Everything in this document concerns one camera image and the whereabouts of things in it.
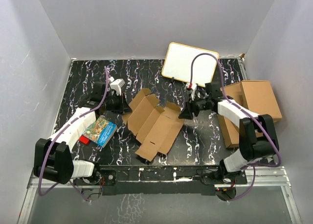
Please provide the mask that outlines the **blue treehouse book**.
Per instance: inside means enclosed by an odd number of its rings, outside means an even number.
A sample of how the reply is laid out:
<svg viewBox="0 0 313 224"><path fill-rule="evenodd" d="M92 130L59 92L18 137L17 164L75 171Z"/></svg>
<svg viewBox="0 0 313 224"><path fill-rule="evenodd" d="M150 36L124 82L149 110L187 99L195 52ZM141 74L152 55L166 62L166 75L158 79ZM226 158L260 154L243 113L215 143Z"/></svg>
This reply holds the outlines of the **blue treehouse book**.
<svg viewBox="0 0 313 224"><path fill-rule="evenodd" d="M90 139L90 142L105 147L116 130L117 126L114 123L108 121L104 116L100 116L86 128L82 135Z"/></svg>

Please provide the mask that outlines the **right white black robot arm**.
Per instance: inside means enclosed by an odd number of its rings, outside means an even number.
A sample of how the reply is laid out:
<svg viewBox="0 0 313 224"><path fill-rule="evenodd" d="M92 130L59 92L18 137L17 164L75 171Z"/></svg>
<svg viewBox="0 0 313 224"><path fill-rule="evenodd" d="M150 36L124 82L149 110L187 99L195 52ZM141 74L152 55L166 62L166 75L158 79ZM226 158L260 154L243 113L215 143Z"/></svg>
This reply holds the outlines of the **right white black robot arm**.
<svg viewBox="0 0 313 224"><path fill-rule="evenodd" d="M202 171L202 178L230 183L249 165L279 153L274 122L269 114L258 114L239 105L218 82L206 83L204 96L197 94L197 88L196 84L185 84L189 99L179 114L180 119L192 120L200 111L211 110L239 129L237 151L222 159L216 171Z"/></svg>

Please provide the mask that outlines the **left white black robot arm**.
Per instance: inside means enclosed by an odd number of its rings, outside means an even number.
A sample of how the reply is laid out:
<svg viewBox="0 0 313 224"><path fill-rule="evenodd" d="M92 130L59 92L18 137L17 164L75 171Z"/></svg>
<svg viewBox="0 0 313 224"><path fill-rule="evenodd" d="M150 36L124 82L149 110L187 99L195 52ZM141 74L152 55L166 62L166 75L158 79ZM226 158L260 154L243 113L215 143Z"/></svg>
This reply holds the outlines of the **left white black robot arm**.
<svg viewBox="0 0 313 224"><path fill-rule="evenodd" d="M84 178L97 184L101 172L95 162L73 160L71 151L84 131L97 125L105 111L115 114L131 113L122 87L123 79L109 78L95 82L90 94L83 98L74 115L48 139L40 138L35 144L34 175L60 184L71 179Z"/></svg>

